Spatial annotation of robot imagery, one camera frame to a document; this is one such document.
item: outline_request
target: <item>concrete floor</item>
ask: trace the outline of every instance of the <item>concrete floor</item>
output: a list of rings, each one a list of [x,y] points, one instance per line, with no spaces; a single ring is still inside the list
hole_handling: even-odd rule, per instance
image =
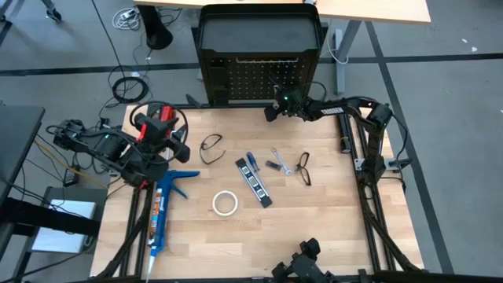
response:
[[[97,20],[91,2],[54,1],[64,21],[55,24],[45,18],[40,1],[25,1],[21,9],[7,13],[13,22],[0,45],[0,74],[5,70],[114,66],[112,48]],[[123,64],[133,64],[132,52],[140,43],[140,31],[119,31],[110,22],[131,1],[96,0]],[[428,1],[432,24],[374,23],[384,56],[428,56],[446,54],[498,53],[503,50],[503,2],[499,0]],[[174,42],[165,50],[153,51],[150,63],[197,62],[189,30],[196,11],[185,10],[170,27]],[[345,20],[333,20],[344,28]],[[145,64],[148,48],[137,51]],[[369,34],[363,24],[350,57],[374,57]],[[500,60],[387,64],[399,102],[422,165],[431,201],[458,274],[503,277],[503,64]],[[315,79],[333,92],[334,66],[320,64]],[[196,69],[150,71],[155,99],[185,103],[185,94],[206,102]],[[70,75],[0,76],[0,99],[7,105],[39,105],[46,109],[45,125],[76,118],[94,124],[101,106],[111,97],[107,72]],[[112,76],[112,81],[119,74]],[[365,95],[389,101],[378,64],[347,66],[347,96]],[[105,110],[112,123],[122,123],[125,106]],[[395,123],[389,126],[391,143],[397,152],[402,138]],[[32,148],[28,158],[52,170],[50,162]],[[47,186],[59,186],[38,168],[25,163],[27,189],[43,194]],[[404,171],[407,201],[419,241],[424,265],[441,271],[430,230],[418,195],[414,174]],[[97,176],[102,182],[108,177]],[[89,183],[79,186],[93,187]],[[14,237],[0,263],[0,280],[11,277],[25,239]],[[27,270],[65,258],[64,254],[35,254]],[[33,282],[77,281],[87,277],[91,255],[28,277]]]

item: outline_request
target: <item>blue handle screwdriver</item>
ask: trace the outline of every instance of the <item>blue handle screwdriver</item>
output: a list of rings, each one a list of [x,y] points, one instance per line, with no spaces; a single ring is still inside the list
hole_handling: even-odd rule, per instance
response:
[[[257,161],[255,160],[255,157],[250,152],[246,153],[246,157],[248,158],[248,162],[250,163],[251,167],[253,168],[253,172],[257,176],[257,179],[259,180],[260,185],[262,185],[262,187],[265,189],[266,186],[264,185],[262,178],[260,178],[260,175],[259,175],[260,169],[259,169],[259,165],[257,165]]]

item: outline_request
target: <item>wooden tabletop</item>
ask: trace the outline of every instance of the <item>wooden tabletop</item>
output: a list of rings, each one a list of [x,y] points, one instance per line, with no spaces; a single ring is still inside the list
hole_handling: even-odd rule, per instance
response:
[[[302,0],[134,0],[136,5],[201,8],[209,4],[302,3]],[[320,17],[429,24],[426,0],[318,0]]]
[[[186,164],[174,161],[170,166],[200,171],[200,175],[176,181],[189,199],[171,194],[167,246],[156,258],[151,279],[271,277],[280,261],[289,264],[292,254],[299,252],[299,243],[312,237],[320,242],[318,265],[322,271],[348,275],[365,268],[372,273],[351,155],[340,153],[334,117],[304,123],[281,116],[268,123],[260,108],[185,110],[185,114],[191,158]],[[126,132],[138,134],[127,119],[123,125]],[[204,157],[210,160],[223,150],[226,153],[214,164],[204,165],[198,153],[200,143],[217,133],[223,139]],[[283,171],[265,167],[267,160],[277,162],[270,151],[273,147],[291,169],[302,153],[309,152],[307,169],[313,185],[305,186],[296,173],[286,177]],[[253,152],[262,168],[260,175],[273,201],[268,208],[258,202],[234,163],[246,158],[247,151]],[[393,156],[387,137],[383,156]],[[116,183],[110,191],[118,186],[121,184]],[[216,215],[211,207],[213,196],[224,189],[234,192],[239,200],[237,212],[226,218]],[[400,182],[382,179],[379,191],[389,234],[412,263],[422,266]],[[102,271],[122,244],[132,192],[130,187],[121,189],[105,206],[91,275]],[[218,206],[229,204],[232,202],[222,199]],[[148,255],[147,248],[143,278]],[[132,272],[135,252],[130,258]],[[385,266],[382,251],[380,258]]]

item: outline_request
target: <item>black plastic bin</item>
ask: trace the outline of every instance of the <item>black plastic bin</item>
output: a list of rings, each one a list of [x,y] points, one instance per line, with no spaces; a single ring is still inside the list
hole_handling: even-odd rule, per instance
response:
[[[208,103],[274,99],[274,85],[309,92],[326,29],[309,4],[209,5],[195,35]]]

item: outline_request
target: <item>metal wrench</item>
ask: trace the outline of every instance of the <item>metal wrench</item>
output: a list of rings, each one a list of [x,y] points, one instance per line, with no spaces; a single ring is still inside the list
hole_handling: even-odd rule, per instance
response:
[[[275,148],[270,149],[270,151],[276,156],[277,161],[280,162],[281,166],[283,166],[283,169],[285,169],[285,174],[287,176],[292,175],[292,170],[288,169],[288,166],[286,166],[286,163],[281,158],[280,153]]]

